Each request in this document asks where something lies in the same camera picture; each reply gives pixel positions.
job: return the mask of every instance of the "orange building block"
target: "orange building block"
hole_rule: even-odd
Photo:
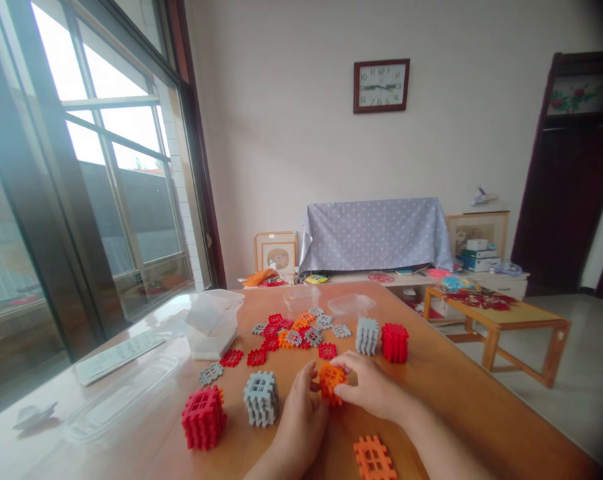
[[[353,444],[355,460],[360,464],[360,475],[365,480],[397,480],[397,472],[392,469],[392,460],[386,456],[387,449],[377,435],[373,439],[366,435]]]
[[[304,312],[302,313],[299,318],[297,318],[297,321],[305,321],[306,325],[308,325],[309,323],[311,323],[313,320],[315,319],[315,315],[313,315],[310,312]]]
[[[348,384],[346,372],[341,367],[333,367],[330,363],[324,362],[318,375],[320,380],[320,391],[322,398],[328,400],[331,407],[341,406],[344,401],[341,397],[335,395],[334,389],[340,383]]]
[[[295,344],[286,340],[286,335],[288,335],[288,332],[288,330],[282,330],[279,332],[279,346],[283,348],[295,348]]]
[[[295,323],[293,323],[293,326],[291,327],[291,329],[299,331],[299,329],[302,329],[307,326],[308,326],[308,322],[306,320],[297,320]]]

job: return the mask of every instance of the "doorway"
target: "doorway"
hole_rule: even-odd
[[[603,210],[603,52],[555,54],[512,259],[527,295],[577,293]]]

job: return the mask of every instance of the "clock face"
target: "clock face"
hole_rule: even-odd
[[[360,107],[401,105],[404,100],[406,64],[360,67]]]

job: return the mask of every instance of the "wooden side table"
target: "wooden side table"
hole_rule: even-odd
[[[446,294],[442,290],[436,287],[426,288],[426,296],[424,297],[424,319],[426,321],[430,322],[431,298],[434,296],[443,299],[445,295]],[[447,335],[447,337],[454,343],[484,342],[482,366],[486,370],[489,372],[523,370],[545,387],[553,388],[555,376],[557,375],[560,360],[562,359],[562,353],[564,352],[566,337],[570,330],[570,320],[522,301],[512,305],[510,310],[507,311],[469,307],[462,302],[453,299],[448,299],[447,302],[453,308],[466,315],[464,327],[467,332],[457,335]],[[484,337],[473,330],[473,320],[481,323],[488,329],[487,337]],[[553,334],[550,339],[550,344],[548,345],[548,350],[546,351],[546,359],[544,360],[544,366],[541,373],[498,346],[500,333],[503,331],[542,328],[552,328]],[[495,354],[497,353],[513,365],[495,367]]]

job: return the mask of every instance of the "red block tower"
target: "red block tower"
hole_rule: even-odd
[[[408,331],[403,325],[386,323],[382,327],[382,355],[390,363],[408,360]]]
[[[222,404],[223,392],[217,385],[199,389],[188,397],[181,412],[181,426],[189,449],[208,450],[217,445],[226,425]]]

